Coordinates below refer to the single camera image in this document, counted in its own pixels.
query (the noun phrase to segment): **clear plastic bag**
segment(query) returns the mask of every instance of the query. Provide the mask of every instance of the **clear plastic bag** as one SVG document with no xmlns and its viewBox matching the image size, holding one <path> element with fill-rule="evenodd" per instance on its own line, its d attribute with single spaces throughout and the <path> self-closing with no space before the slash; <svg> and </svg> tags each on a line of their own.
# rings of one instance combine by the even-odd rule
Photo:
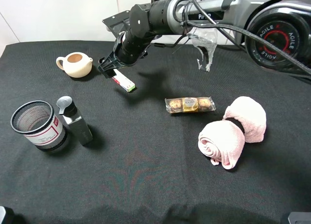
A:
<svg viewBox="0 0 311 224">
<path fill-rule="evenodd" d="M 202 54 L 202 60 L 197 59 L 199 69 L 209 71 L 217 46 L 217 30 L 215 28 L 203 29 L 193 27 L 187 36 Z"/>
<path fill-rule="evenodd" d="M 165 99 L 166 110 L 173 113 L 215 111 L 211 97 Z"/>
</svg>

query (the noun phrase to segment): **black tablecloth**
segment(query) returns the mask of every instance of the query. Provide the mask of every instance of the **black tablecloth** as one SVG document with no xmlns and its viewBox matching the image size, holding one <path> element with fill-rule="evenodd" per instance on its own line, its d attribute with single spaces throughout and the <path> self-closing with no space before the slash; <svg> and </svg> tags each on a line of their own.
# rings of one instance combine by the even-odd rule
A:
<svg viewBox="0 0 311 224">
<path fill-rule="evenodd" d="M 122 69 L 138 87 L 133 93 L 96 68 L 74 80 L 55 64 L 71 52 L 97 61 L 112 47 L 86 41 L 6 47 L 0 58 L 0 206 L 40 224 L 277 223 L 284 213 L 311 211 L 310 85 L 221 49 L 211 71 L 199 71 L 193 46 L 174 55 L 151 47 L 147 58 Z M 88 147 L 71 138 L 48 154 L 11 129 L 20 105 L 45 100 L 58 110 L 64 95 L 90 125 L 95 139 Z M 167 113 L 165 98 L 187 96 L 211 96 L 217 110 Z M 263 143 L 245 145 L 228 172 L 200 153 L 197 140 L 239 96 L 264 107 L 268 129 Z"/>
</svg>

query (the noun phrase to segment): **rolled towel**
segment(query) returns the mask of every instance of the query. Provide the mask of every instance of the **rolled towel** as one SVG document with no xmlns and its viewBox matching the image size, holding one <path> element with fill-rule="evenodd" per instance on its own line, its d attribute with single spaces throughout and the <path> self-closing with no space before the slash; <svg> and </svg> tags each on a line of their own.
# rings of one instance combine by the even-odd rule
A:
<svg viewBox="0 0 311 224">
<path fill-rule="evenodd" d="M 222 163 L 227 170 L 237 164 L 245 144 L 242 130 L 230 121 L 209 123 L 199 135 L 199 149 L 211 157 L 213 165 Z"/>
<path fill-rule="evenodd" d="M 261 142 L 267 127 L 266 112 L 262 106 L 249 97 L 238 97 L 225 111 L 224 120 L 234 118 L 245 131 L 245 142 Z"/>
</svg>

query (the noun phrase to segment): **teapot handle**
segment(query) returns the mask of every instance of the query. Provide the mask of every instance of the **teapot handle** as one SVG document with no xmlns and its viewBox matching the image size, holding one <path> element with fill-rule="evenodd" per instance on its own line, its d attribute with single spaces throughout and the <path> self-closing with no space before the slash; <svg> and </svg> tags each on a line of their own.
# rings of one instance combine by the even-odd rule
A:
<svg viewBox="0 0 311 224">
<path fill-rule="evenodd" d="M 60 61 L 64 61 L 65 60 L 65 58 L 64 57 L 58 57 L 57 59 L 56 59 L 56 64 L 57 64 L 57 66 L 61 69 L 61 70 L 64 70 L 64 68 L 63 68 L 63 66 L 60 64 Z"/>
</svg>

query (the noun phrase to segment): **chocolate bar package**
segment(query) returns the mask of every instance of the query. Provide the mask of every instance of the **chocolate bar package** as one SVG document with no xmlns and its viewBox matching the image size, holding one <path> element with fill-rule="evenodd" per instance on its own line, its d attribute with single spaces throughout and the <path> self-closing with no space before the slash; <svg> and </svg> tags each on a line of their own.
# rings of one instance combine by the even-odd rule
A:
<svg viewBox="0 0 311 224">
<path fill-rule="evenodd" d="M 173 113 L 215 111 L 211 97 L 165 99 L 166 110 Z"/>
</svg>

